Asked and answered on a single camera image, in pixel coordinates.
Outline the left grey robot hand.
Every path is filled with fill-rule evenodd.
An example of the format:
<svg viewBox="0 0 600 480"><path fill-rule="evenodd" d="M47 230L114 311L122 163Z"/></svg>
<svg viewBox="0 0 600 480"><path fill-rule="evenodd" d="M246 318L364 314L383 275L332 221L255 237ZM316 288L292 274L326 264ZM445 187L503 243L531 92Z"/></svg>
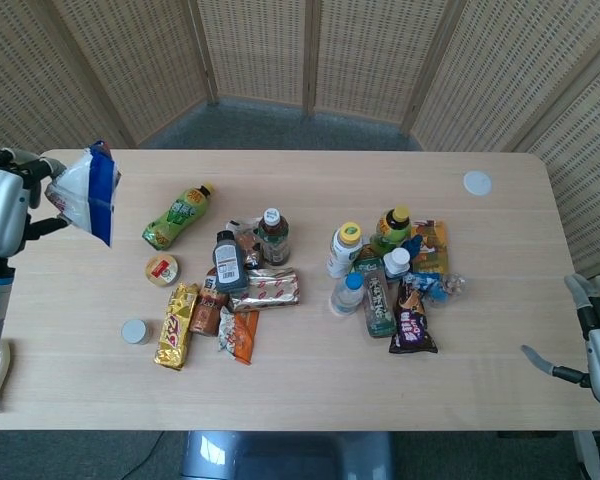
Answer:
<svg viewBox="0 0 600 480"><path fill-rule="evenodd" d="M0 149L0 258L10 258L26 242L68 226L62 217L33 222L30 215L40 205L42 181L59 177L65 169L56 159L19 149Z"/></svg>

